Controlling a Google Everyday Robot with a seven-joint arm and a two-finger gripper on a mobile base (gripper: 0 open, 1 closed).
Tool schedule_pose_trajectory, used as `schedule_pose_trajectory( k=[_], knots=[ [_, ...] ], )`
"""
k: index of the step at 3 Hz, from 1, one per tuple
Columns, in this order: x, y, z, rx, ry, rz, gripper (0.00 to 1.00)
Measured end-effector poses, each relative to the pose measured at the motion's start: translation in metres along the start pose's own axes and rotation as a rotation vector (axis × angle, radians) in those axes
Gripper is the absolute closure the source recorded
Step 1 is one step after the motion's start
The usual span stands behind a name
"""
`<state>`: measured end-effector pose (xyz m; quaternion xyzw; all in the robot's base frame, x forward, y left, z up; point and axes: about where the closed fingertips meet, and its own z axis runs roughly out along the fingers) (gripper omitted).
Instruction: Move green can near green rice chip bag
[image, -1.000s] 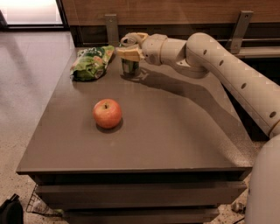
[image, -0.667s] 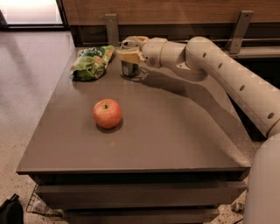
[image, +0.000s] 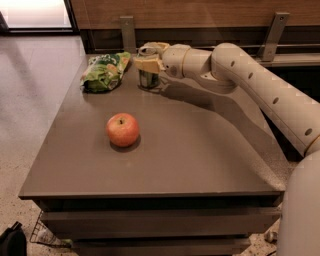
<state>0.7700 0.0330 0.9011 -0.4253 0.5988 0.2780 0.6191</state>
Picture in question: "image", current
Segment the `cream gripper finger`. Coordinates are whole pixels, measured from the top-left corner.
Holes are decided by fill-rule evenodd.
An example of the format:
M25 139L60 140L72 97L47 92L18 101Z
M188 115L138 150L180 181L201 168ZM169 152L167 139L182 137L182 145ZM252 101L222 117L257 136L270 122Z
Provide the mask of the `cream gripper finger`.
M142 47L142 53L146 55L162 55L168 48L169 44L165 42L148 42Z
M165 70L162 60L158 55L134 57L133 62L137 69L145 72L159 74Z

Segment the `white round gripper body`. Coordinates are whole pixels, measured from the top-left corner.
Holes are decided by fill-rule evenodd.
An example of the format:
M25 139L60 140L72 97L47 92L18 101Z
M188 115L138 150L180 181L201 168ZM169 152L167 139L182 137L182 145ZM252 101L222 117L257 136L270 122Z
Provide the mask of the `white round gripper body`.
M183 62L185 55L191 49L188 45L175 44L169 48L162 55L162 62L164 64L165 73L173 78L182 79Z

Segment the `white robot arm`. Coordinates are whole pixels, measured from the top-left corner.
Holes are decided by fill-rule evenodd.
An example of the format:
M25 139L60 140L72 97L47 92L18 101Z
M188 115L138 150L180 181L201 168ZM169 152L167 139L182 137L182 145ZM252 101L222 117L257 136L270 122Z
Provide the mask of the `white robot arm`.
M320 256L320 104L231 43L206 51L149 42L133 61L139 70L190 78L215 93L241 87L258 104L303 156L284 194L277 256Z

